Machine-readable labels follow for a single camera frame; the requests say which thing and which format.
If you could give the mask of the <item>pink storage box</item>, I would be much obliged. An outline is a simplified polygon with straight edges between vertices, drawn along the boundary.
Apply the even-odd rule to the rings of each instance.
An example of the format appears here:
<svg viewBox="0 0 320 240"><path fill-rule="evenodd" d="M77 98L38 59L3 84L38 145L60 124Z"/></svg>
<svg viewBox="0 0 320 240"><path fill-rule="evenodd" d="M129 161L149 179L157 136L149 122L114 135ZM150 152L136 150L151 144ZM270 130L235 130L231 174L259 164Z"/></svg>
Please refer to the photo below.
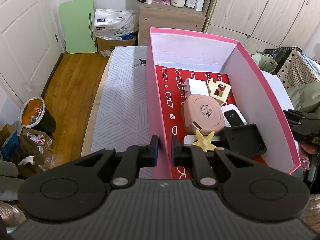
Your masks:
<svg viewBox="0 0 320 240"><path fill-rule="evenodd" d="M257 125L266 145L266 153L257 161L287 174L300 167L298 146L283 112L292 108L291 100L281 81L261 71L239 41L190 30L151 28L145 74L150 133L160 139L157 179L173 178L161 143L163 117L156 65L227 74L232 92L230 103L237 106L247 122Z"/></svg>

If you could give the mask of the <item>red glasses cloth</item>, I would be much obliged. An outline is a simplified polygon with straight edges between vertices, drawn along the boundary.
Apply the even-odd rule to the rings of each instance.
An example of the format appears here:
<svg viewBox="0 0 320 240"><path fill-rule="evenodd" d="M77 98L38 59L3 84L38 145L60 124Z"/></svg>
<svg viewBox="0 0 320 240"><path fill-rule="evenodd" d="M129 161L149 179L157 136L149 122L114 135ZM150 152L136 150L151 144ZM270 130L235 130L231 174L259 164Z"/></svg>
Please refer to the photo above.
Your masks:
<svg viewBox="0 0 320 240"><path fill-rule="evenodd" d="M182 85L187 79L192 81L210 80L221 81L230 85L227 74L192 72L190 70L174 69L164 66L155 66L157 77L159 100L161 102L161 114L163 117L163 138L161 143L168 156L171 176L174 179L189 178L189 171L183 167L174 167L171 157L171 137L177 136L179 142L188 134L183 127L181 107L186 99L185 92L181 91Z"/></svg>

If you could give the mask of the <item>white charger plug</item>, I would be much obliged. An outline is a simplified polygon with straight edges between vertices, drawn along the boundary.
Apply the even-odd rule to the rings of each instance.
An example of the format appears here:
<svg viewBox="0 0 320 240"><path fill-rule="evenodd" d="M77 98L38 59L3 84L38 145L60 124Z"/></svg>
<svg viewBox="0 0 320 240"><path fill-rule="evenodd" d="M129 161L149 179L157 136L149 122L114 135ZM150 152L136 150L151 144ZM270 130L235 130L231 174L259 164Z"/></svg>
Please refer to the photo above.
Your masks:
<svg viewBox="0 0 320 240"><path fill-rule="evenodd" d="M209 95L206 81L187 78L184 83L179 83L177 87L179 90L184 92L185 98L188 98L193 94L204 96Z"/></svg>

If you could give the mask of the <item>pink round tape measure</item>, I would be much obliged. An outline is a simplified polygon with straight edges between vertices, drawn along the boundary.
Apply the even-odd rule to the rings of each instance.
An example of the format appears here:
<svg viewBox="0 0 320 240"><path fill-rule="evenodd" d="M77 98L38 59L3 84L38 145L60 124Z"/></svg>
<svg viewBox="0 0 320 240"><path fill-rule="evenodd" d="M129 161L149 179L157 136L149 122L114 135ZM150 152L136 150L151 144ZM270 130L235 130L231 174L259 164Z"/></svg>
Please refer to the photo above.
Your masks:
<svg viewBox="0 0 320 240"><path fill-rule="evenodd" d="M202 135L214 131L219 133L225 127L225 120L218 102L199 94L188 96L181 106L182 124L188 134L199 130Z"/></svg>

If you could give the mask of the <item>cream hair claw clip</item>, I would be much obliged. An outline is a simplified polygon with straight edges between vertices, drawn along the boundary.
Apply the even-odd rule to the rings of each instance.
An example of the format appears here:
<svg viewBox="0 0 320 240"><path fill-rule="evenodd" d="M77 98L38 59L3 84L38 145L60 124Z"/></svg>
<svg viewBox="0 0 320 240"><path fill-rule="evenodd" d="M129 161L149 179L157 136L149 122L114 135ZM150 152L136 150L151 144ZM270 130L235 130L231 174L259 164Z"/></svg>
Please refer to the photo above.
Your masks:
<svg viewBox="0 0 320 240"><path fill-rule="evenodd" d="M209 96L214 98L220 106L227 102L227 98L231 91L231 85L224 83L220 80L214 81L213 78L207 82Z"/></svg>

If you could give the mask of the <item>green plush toy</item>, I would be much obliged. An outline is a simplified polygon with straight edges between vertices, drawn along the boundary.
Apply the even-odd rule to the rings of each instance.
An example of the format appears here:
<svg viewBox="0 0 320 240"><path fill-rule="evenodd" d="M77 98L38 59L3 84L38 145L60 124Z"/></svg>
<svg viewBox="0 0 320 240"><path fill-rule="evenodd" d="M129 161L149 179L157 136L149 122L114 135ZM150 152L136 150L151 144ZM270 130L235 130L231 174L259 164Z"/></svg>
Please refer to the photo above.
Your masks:
<svg viewBox="0 0 320 240"><path fill-rule="evenodd" d="M272 73L278 65L275 59L269 54L255 53L252 55L252 58L260 70L268 73Z"/></svg>

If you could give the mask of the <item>wooden wardrobe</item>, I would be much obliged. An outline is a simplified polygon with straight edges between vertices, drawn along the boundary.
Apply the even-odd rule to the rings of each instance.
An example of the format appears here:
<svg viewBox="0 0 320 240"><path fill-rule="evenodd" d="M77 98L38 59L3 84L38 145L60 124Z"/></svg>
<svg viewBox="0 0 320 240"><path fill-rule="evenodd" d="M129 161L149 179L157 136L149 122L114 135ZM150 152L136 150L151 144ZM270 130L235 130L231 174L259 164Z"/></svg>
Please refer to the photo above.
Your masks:
<svg viewBox="0 0 320 240"><path fill-rule="evenodd" d="M319 25L319 0L211 0L204 31L240 41L249 53L303 48Z"/></svg>

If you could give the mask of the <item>patterned tote bag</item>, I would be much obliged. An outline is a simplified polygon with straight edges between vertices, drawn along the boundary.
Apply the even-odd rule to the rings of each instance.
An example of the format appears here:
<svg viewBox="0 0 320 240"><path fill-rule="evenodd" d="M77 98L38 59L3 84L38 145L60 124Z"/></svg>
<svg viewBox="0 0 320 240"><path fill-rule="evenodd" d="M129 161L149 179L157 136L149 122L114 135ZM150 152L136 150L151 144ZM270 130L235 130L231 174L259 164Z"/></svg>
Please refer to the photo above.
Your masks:
<svg viewBox="0 0 320 240"><path fill-rule="evenodd" d="M319 74L297 50L285 53L279 61L275 73L286 89L319 82Z"/></svg>

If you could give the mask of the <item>white door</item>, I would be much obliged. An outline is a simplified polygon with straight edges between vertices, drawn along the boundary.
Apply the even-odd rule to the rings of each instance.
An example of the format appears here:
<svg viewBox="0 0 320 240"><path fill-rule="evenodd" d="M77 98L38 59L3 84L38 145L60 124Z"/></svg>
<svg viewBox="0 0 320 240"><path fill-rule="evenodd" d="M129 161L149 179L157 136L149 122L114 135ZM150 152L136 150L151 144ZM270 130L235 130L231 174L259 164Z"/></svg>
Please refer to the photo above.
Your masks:
<svg viewBox="0 0 320 240"><path fill-rule="evenodd" d="M1 85L17 105L42 94L62 52L52 0L1 0Z"/></svg>

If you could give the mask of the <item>yellow starfish toy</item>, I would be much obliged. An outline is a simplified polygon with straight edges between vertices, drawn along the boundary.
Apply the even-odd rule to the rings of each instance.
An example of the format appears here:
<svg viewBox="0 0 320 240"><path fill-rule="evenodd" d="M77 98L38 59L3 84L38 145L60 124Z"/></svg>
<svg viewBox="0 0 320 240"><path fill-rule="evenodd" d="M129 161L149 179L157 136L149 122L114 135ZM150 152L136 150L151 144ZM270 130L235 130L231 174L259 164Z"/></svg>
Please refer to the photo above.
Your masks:
<svg viewBox="0 0 320 240"><path fill-rule="evenodd" d="M200 147L203 152L213 151L217 147L212 144L212 139L214 137L215 132L210 132L206 137L202 135L202 133L197 129L195 131L196 141L192 143L192 145Z"/></svg>

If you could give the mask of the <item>cardboard box on floor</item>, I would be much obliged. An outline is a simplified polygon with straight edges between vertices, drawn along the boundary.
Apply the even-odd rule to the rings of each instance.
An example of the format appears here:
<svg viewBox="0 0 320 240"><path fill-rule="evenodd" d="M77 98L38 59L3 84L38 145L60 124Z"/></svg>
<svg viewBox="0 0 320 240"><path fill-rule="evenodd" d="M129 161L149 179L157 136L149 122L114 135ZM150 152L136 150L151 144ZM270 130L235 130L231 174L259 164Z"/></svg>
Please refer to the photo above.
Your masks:
<svg viewBox="0 0 320 240"><path fill-rule="evenodd" d="M130 40L106 40L97 37L98 53L102 57L109 57L116 47L134 46L136 44L136 37Z"/></svg>

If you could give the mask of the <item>white tissue pack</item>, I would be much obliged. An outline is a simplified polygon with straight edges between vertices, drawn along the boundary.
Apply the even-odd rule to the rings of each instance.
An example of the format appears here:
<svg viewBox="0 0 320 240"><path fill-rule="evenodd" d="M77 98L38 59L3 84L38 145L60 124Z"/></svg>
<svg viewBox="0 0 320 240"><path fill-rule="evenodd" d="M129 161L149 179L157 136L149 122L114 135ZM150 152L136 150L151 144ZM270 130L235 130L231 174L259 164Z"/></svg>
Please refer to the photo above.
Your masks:
<svg viewBox="0 0 320 240"><path fill-rule="evenodd" d="M96 9L94 34L96 37L118 37L138 31L139 15L134 10Z"/></svg>

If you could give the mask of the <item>white pocket wifi device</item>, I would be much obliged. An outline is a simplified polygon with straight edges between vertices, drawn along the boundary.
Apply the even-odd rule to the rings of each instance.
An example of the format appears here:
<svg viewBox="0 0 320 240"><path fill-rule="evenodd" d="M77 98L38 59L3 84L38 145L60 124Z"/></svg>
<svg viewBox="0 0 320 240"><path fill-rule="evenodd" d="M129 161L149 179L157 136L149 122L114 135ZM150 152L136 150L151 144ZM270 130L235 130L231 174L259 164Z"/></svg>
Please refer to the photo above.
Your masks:
<svg viewBox="0 0 320 240"><path fill-rule="evenodd" d="M225 120L225 127L234 127L248 124L242 113L234 104L222 106L221 111Z"/></svg>

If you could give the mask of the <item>black square case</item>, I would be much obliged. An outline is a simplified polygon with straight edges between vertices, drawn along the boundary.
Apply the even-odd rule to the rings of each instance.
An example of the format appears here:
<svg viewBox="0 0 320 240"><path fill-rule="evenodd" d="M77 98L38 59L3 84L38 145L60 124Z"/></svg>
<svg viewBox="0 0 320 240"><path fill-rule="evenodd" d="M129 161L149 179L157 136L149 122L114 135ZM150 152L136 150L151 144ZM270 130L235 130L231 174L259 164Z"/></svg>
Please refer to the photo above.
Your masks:
<svg viewBox="0 0 320 240"><path fill-rule="evenodd" d="M220 140L228 150L246 158L253 158L267 151L256 124L226 127L221 132Z"/></svg>

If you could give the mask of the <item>wooden shelf cabinet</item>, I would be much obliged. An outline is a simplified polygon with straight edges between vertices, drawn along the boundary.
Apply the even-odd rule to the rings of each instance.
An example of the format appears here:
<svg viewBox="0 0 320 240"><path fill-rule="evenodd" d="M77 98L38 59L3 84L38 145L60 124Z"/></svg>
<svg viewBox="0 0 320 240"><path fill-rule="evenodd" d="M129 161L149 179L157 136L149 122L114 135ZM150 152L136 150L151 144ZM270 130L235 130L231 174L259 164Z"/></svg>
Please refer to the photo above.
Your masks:
<svg viewBox="0 0 320 240"><path fill-rule="evenodd" d="M204 0L202 10L196 11L196 9L177 8L156 1L151 4L137 2L139 9L138 44L140 46L148 44L151 27L203 31L208 10L212 8L211 3L212 0Z"/></svg>

